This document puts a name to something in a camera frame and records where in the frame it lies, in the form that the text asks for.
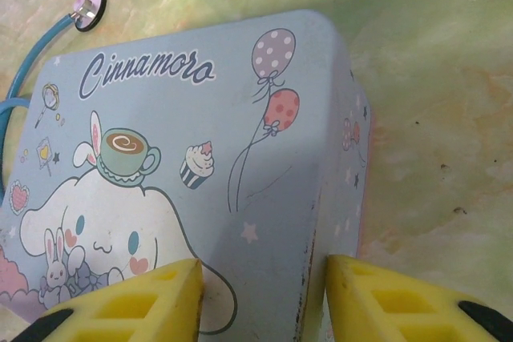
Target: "black rubber edge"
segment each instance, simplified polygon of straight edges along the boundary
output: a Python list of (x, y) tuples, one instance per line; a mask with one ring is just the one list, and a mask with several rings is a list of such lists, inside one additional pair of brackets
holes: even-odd
[(497, 310), (468, 300), (460, 301), (458, 307), (498, 342), (513, 342), (513, 322)]
[(88, 32), (91, 31), (93, 28), (95, 28), (99, 21), (102, 20), (103, 14), (105, 13), (105, 9), (107, 8), (107, 0), (102, 0), (102, 2), (99, 5), (98, 13), (96, 14), (96, 17), (93, 19), (91, 24), (87, 27), (79, 27), (77, 25), (77, 21), (75, 22), (75, 27), (80, 32)]
[(73, 314), (72, 308), (64, 308), (48, 316), (38, 318), (11, 342), (43, 342), (56, 328)]

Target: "balloon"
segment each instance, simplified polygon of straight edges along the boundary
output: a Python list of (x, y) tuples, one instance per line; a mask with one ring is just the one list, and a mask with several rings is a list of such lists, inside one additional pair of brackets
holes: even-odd
[(342, 148), (344, 151), (348, 151), (351, 147), (351, 122), (349, 119), (344, 120), (344, 139), (342, 140)]
[(354, 123), (353, 139), (354, 139), (354, 142), (356, 142), (356, 144), (360, 143), (360, 125), (358, 124), (358, 122)]
[(296, 120), (299, 111), (299, 95), (296, 91), (284, 88), (271, 94), (267, 110), (265, 110), (264, 123), (268, 127), (276, 128), (277, 132), (289, 128)]
[(271, 30), (253, 47), (252, 64), (259, 78), (276, 78), (289, 66), (296, 50), (296, 37), (284, 28)]

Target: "cupcake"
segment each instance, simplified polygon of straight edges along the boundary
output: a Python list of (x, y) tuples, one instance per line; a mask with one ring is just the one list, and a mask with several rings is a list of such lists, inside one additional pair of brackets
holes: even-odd
[(199, 146), (190, 146), (180, 168), (180, 176), (185, 186), (192, 190), (197, 189), (213, 173), (212, 144), (206, 142)]

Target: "table surface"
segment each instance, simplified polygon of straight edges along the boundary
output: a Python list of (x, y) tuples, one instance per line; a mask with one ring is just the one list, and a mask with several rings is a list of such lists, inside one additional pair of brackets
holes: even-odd
[[(0, 0), (0, 97), (74, 0)], [(285, 10), (326, 14), (374, 112), (361, 257), (513, 317), (511, 0), (109, 0), (41, 57)], [(6, 180), (26, 116), (11, 119)]]

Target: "coffee cup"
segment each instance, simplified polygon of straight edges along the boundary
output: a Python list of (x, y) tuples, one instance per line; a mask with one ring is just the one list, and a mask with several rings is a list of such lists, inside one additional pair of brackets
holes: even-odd
[[(151, 164), (144, 167), (150, 157), (153, 158)], [(113, 128), (102, 137), (100, 158), (105, 168), (114, 175), (130, 176), (137, 171), (148, 175), (160, 164), (160, 150), (149, 147), (147, 140), (136, 131)]]

